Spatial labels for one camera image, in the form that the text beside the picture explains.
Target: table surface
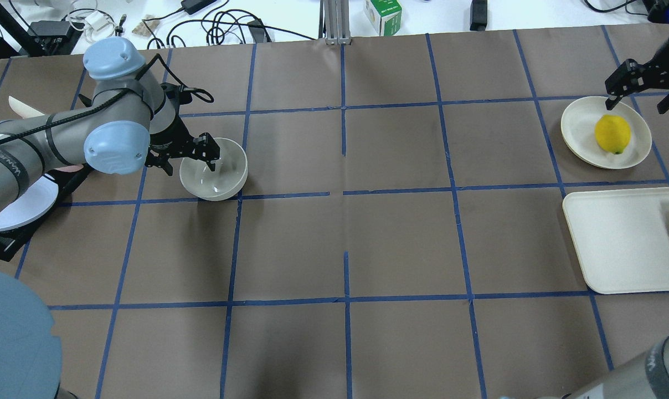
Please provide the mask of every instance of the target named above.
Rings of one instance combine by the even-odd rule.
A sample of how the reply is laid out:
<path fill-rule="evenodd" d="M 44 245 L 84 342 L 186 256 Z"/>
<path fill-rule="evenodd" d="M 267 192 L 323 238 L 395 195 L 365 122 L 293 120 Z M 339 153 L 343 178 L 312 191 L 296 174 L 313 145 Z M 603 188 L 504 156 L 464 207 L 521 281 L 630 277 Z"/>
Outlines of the table surface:
<path fill-rule="evenodd" d="M 562 396 L 669 334 L 669 293 L 588 290 L 561 208 L 669 185 L 661 94 L 628 99 L 656 144 L 631 169 L 585 164 L 559 128 L 668 34 L 162 50 L 216 97 L 183 107 L 192 133 L 246 149 L 243 192 L 94 173 L 0 270 L 48 303 L 81 397 Z M 0 119 L 8 94 L 55 112 L 93 88 L 79 56 L 3 60 Z"/>
<path fill-rule="evenodd" d="M 398 35 L 465 32 L 470 29 L 471 0 L 399 0 L 399 2 L 404 11 L 402 27 Z M 219 0 L 213 6 L 204 8 L 192 16 L 185 12 L 171 16 L 162 21 L 160 27 L 156 30 L 156 34 L 162 40 L 165 40 L 172 26 L 188 19 L 202 18 L 212 8 L 220 7 L 225 3 L 224 0 Z M 611 8 L 617 5 L 618 0 L 592 0 L 591 3 L 598 8 Z M 641 3 L 636 2 L 628 5 L 628 10 L 645 13 L 646 10 Z M 3 4 L 11 11 L 7 2 L 3 2 Z M 76 8 L 93 8 L 94 4 L 93 0 L 78 0 Z M 352 36 L 377 35 L 377 31 L 374 30 L 363 13 L 364 0 L 350 0 L 349 4 L 349 23 Z M 57 21 L 66 14 L 66 10 L 37 7 L 33 3 L 25 5 L 16 2 L 16 7 L 29 22 Z M 176 0 L 172 2 L 147 2 L 147 0 L 132 0 L 131 2 L 126 0 L 99 1 L 99 9 L 112 15 L 116 21 L 120 20 L 121 15 L 126 14 L 125 37 L 140 49 L 145 48 L 148 39 L 131 33 L 135 26 L 140 25 L 140 19 L 146 18 L 147 15 L 164 16 L 177 8 L 179 8 L 179 2 Z M 267 2 L 228 0 L 222 10 L 239 8 L 259 16 L 266 25 L 317 37 L 317 21 L 320 17 L 319 0 L 268 0 Z M 596 13 L 586 7 L 581 0 L 524 0 L 521 6 L 519 0 L 494 0 L 488 3 L 488 8 L 487 30 L 647 23 L 645 17 L 630 15 L 622 9 L 611 13 Z M 109 30 L 96 33 L 96 38 L 102 38 L 108 33 Z M 199 23 L 187 23 L 178 28 L 175 33 L 180 35 L 189 47 L 206 44 L 205 33 Z M 274 41 L 304 40 L 274 30 L 270 30 L 269 34 Z M 245 36 L 249 43 L 253 42 L 248 31 L 246 31 Z M 5 39 L 13 47 L 19 48 L 17 43 L 6 33 Z M 236 36 L 227 35 L 225 44 L 233 43 L 238 43 Z M 86 51 L 89 45 L 90 43 L 86 38 L 82 37 L 73 53 L 81 54 Z"/>

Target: yellow lemon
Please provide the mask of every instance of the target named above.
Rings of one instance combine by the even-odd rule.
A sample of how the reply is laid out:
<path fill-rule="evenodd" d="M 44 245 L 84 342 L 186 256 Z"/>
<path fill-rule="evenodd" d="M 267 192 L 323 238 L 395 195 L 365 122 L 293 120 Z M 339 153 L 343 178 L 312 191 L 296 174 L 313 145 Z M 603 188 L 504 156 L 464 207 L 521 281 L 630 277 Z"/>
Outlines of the yellow lemon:
<path fill-rule="evenodd" d="M 607 152 L 622 154 L 630 143 L 630 136 L 630 124 L 622 116 L 603 115 L 595 124 L 595 141 Z"/>

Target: green box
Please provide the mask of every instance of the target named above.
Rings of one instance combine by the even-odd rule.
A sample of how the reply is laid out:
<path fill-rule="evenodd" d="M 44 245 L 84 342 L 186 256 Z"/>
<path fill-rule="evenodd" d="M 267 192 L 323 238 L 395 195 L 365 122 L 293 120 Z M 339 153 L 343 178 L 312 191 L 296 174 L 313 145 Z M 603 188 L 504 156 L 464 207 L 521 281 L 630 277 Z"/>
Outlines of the green box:
<path fill-rule="evenodd" d="M 380 36 L 393 36 L 401 29 L 403 8 L 397 0 L 365 0 L 364 13 Z"/>

